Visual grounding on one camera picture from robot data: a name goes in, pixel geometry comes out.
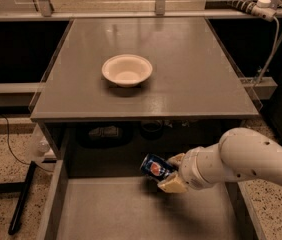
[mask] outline blue can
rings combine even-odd
[[[140,170],[143,174],[151,177],[157,182],[160,182],[167,178],[176,169],[161,157],[148,154],[144,158]]]

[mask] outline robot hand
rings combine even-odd
[[[229,130],[218,144],[191,149],[168,162],[178,168],[158,187],[168,193],[203,189],[218,182],[264,179],[282,186],[282,147],[246,128]]]

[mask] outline white bowl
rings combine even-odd
[[[108,59],[102,67],[103,76],[121,87],[133,87],[152,73],[151,63],[137,55],[123,54]]]

